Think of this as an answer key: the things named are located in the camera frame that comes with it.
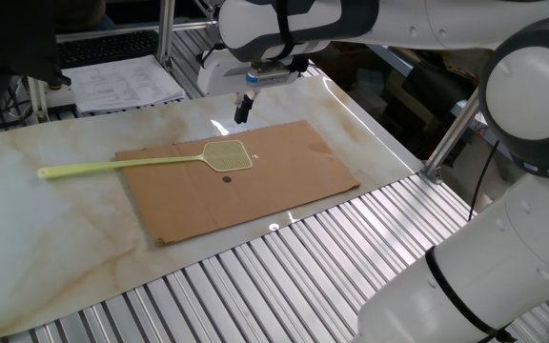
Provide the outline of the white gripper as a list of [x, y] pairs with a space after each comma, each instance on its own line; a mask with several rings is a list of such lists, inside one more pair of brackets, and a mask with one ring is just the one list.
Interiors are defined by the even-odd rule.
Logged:
[[235, 102], [234, 122], [247, 122], [256, 94], [260, 89], [247, 83], [247, 73], [252, 70], [250, 62], [240, 62], [224, 50], [204, 51], [200, 57], [197, 86], [205, 95], [245, 93]]

